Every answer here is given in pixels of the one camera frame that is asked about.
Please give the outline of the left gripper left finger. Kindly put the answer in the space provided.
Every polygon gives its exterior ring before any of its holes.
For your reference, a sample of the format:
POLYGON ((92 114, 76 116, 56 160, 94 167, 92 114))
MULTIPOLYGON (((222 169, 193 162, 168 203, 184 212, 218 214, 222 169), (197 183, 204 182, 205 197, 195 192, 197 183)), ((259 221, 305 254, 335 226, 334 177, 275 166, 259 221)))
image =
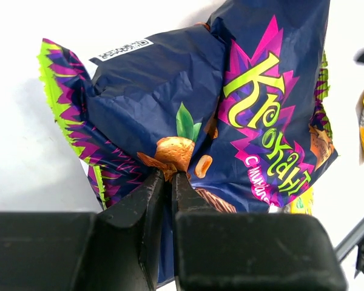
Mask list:
POLYGON ((164 206, 164 175, 97 214, 76 290, 155 290, 164 206))

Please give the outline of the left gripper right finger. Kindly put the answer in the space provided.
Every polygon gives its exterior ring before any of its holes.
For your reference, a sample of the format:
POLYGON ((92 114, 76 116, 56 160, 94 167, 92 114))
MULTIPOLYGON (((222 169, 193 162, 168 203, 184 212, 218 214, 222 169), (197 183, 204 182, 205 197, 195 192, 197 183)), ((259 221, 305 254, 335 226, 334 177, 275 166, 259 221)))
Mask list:
POLYGON ((285 213, 220 213, 190 185, 172 180, 178 290, 346 290, 319 220, 285 213))

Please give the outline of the purple Krokant snack bag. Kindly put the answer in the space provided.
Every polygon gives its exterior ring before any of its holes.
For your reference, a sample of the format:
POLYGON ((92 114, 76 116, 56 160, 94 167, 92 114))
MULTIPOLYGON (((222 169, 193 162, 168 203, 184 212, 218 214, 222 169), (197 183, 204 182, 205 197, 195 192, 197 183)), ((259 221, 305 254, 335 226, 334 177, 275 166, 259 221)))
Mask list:
POLYGON ((92 59, 43 39, 55 121, 103 211, 164 175, 157 287, 175 281, 172 180, 220 213, 283 208, 337 158, 322 106, 329 1, 226 1, 208 21, 92 59))

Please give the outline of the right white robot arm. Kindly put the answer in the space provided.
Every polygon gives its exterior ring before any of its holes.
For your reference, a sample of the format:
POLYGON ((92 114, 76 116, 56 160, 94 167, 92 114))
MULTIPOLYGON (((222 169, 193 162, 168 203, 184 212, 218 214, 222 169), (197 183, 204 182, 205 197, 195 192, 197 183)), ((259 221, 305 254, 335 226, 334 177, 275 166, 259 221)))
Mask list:
POLYGON ((357 256, 354 278, 359 273, 364 274, 364 217, 335 248, 339 263, 342 263, 355 247, 357 247, 357 256))

